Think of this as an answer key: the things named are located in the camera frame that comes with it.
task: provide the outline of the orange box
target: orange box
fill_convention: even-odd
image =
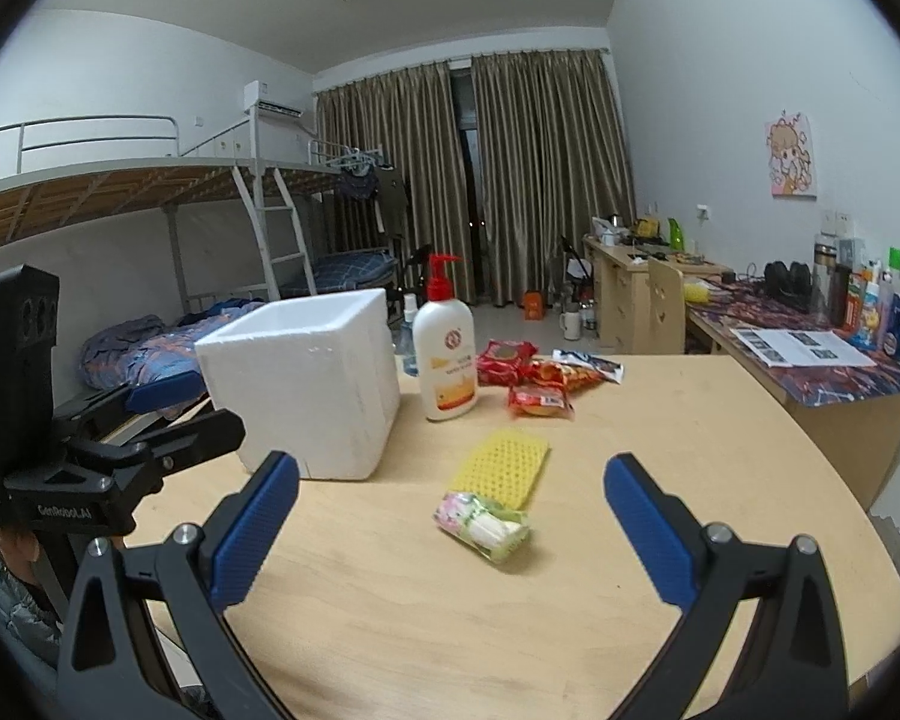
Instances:
[[[543,319],[543,295],[541,293],[523,293],[523,317],[530,322]]]

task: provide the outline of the blue gripper pad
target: blue gripper pad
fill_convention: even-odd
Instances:
[[[660,600],[686,613],[697,600],[698,593],[693,556],[644,484],[634,475],[628,466],[629,461],[636,463],[632,456],[619,455],[607,462],[604,495]]]
[[[207,391],[202,375],[195,370],[185,370],[148,384],[139,384],[130,390],[125,408],[130,413],[149,413],[168,409],[188,400],[196,400]]]
[[[257,479],[260,473],[265,474],[263,479]],[[269,548],[293,509],[300,487],[296,461],[282,452],[271,452],[244,490],[252,485],[255,490],[242,501],[242,509],[210,556],[210,605],[218,614],[247,598]],[[242,497],[242,493],[231,497]],[[226,502],[217,511],[222,511]]]

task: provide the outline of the wooden bed slats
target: wooden bed slats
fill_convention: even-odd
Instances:
[[[194,159],[192,165],[177,162],[114,169],[114,164],[108,163],[99,165],[107,170],[95,170],[94,163],[88,163],[73,169],[82,167],[86,167],[86,172],[44,180],[39,178],[46,172],[36,172],[37,180],[32,183],[26,183],[28,176],[24,173],[16,186],[0,190],[0,246],[68,224],[159,208],[169,202],[184,205],[239,198],[230,174],[231,165],[207,165]],[[333,172],[280,167],[292,194],[309,196],[331,191],[337,183]],[[241,172],[250,185],[250,169],[244,165]],[[265,174],[264,193],[279,196],[270,170]]]

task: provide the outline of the anime poster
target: anime poster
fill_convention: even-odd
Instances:
[[[770,156],[770,193],[778,196],[817,196],[817,163],[810,142],[810,125],[802,113],[767,124]]]

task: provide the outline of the red snack bag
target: red snack bag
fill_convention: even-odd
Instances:
[[[592,368],[552,360],[530,360],[520,368],[520,376],[530,384],[564,386],[568,392],[599,384],[604,379],[600,372]]]
[[[477,380],[483,386],[519,384],[521,365],[537,352],[529,341],[491,341],[477,357]]]
[[[531,416],[562,416],[573,419],[573,406],[570,405],[570,397],[564,386],[512,386],[506,396],[506,408],[514,416],[528,413]]]

